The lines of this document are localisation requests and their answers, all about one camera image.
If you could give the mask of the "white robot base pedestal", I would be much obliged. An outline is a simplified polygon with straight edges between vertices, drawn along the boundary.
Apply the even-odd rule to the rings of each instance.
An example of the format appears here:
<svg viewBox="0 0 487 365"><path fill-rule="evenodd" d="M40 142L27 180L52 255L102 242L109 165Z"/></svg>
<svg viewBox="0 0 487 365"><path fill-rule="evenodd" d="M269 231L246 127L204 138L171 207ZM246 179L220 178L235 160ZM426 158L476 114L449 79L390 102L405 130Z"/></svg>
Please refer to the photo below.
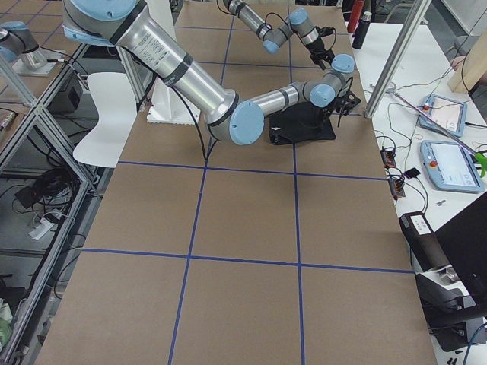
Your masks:
<svg viewBox="0 0 487 365"><path fill-rule="evenodd" d="M152 19L157 22L174 40L176 39L173 17L168 0L147 0L149 12ZM151 97L151 108L148 112L150 123L173 123L193 124L193 118L200 117L200 110L186 98L187 109L183 101L168 88L160 79L154 83L154 90Z"/></svg>

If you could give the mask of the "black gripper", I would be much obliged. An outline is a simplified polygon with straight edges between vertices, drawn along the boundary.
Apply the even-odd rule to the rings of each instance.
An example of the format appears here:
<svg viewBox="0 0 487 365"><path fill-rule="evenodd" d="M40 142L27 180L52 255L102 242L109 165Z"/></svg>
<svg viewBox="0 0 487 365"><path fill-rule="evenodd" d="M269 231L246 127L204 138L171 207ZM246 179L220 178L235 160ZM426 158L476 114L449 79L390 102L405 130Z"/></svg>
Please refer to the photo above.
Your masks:
<svg viewBox="0 0 487 365"><path fill-rule="evenodd" d="M333 111L335 111L340 116L347 116L360 103L361 99L358 98L352 91L347 90L342 96L335 98L330 105L322 108L322 111L326 115L330 115Z"/></svg>
<svg viewBox="0 0 487 365"><path fill-rule="evenodd" d="M331 49L326 49L324 42L320 36L306 45L310 53L310 59L315 65L318 65L321 70L326 69L325 62L332 62L335 54Z"/></svg>

